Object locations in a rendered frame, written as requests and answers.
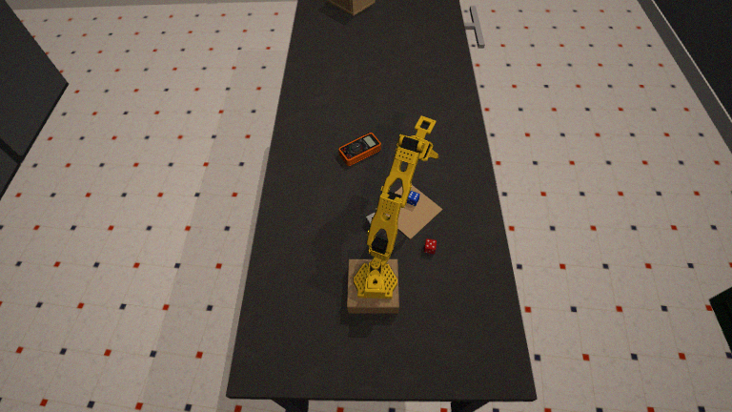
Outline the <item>red die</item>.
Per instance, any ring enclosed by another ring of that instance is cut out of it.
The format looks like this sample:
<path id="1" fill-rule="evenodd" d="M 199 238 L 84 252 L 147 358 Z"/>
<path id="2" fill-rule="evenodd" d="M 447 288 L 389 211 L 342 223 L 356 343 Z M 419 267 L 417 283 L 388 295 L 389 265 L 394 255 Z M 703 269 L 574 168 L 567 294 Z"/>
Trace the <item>red die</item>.
<path id="1" fill-rule="evenodd" d="M 434 254 L 436 251 L 436 246 L 437 246 L 436 240 L 426 238 L 425 246 L 424 246 L 424 253 Z"/>

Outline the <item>orange digital multimeter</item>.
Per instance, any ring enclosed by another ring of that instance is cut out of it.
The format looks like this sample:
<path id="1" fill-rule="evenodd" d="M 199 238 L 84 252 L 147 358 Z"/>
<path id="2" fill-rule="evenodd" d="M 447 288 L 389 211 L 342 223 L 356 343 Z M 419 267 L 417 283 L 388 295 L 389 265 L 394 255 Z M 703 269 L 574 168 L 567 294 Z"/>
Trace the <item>orange digital multimeter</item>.
<path id="1" fill-rule="evenodd" d="M 351 166 L 380 150 L 381 143 L 373 133 L 365 134 L 338 148 L 339 156 L 347 166 Z"/>

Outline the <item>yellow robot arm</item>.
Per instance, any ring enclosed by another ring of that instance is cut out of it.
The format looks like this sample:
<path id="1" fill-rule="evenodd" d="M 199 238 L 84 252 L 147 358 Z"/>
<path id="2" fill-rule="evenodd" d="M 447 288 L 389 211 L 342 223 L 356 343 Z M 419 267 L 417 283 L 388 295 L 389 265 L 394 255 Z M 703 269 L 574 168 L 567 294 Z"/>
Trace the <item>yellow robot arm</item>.
<path id="1" fill-rule="evenodd" d="M 376 213 L 367 233 L 368 252 L 374 258 L 369 262 L 369 266 L 367 263 L 363 263 L 354 276 L 354 285 L 357 289 L 358 298 L 364 298 L 364 290 L 379 290 L 385 291 L 386 299 L 392 299 L 393 291 L 397 286 L 397 277 L 389 264 L 386 263 L 395 246 L 400 208 L 404 208 L 406 205 L 417 162 L 425 146 L 425 143 L 419 140 L 418 137 L 403 134 L 400 134 L 399 137 L 394 161 L 390 173 L 381 187 L 382 194 L 379 196 Z M 400 170 L 402 161 L 408 163 L 404 172 Z M 402 196 L 389 192 L 397 179 L 402 182 Z M 376 233 L 380 229 L 385 230 L 388 241 L 376 237 Z"/>

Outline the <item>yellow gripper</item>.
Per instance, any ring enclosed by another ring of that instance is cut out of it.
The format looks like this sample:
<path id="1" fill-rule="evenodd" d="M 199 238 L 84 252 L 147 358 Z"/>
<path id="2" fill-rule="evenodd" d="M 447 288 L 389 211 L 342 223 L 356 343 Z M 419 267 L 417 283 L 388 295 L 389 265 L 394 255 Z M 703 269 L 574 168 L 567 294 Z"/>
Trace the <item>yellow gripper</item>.
<path id="1" fill-rule="evenodd" d="M 420 140 L 425 143 L 423 152 L 419 156 L 420 160 L 426 161 L 426 160 L 428 160 L 429 157 L 438 159 L 438 154 L 433 151 L 434 145 L 431 142 L 424 139 L 426 134 L 431 133 L 435 124 L 436 124 L 435 120 L 421 116 L 415 126 L 415 130 L 417 130 L 417 134 L 410 136 L 410 137 L 419 137 Z"/>

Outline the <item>blue die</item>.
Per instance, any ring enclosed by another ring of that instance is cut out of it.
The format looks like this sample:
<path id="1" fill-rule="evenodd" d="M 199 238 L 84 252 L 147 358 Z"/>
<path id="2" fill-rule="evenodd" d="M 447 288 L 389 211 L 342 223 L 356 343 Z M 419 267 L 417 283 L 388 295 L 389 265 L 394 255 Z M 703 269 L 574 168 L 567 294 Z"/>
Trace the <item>blue die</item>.
<path id="1" fill-rule="evenodd" d="M 407 199 L 407 203 L 417 206 L 418 200 L 419 200 L 419 193 L 410 191 L 410 194 Z"/>

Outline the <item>peach flat mat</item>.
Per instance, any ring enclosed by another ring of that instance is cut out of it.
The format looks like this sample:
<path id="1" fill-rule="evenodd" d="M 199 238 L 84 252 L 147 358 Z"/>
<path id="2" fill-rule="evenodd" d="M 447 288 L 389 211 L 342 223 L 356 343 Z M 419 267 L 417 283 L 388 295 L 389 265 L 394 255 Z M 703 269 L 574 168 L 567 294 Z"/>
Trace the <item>peach flat mat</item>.
<path id="1" fill-rule="evenodd" d="M 398 216 L 398 230 L 407 238 L 413 238 L 426 226 L 442 209 L 429 197 L 412 185 L 411 191 L 419 193 L 417 206 L 406 203 L 400 208 Z"/>

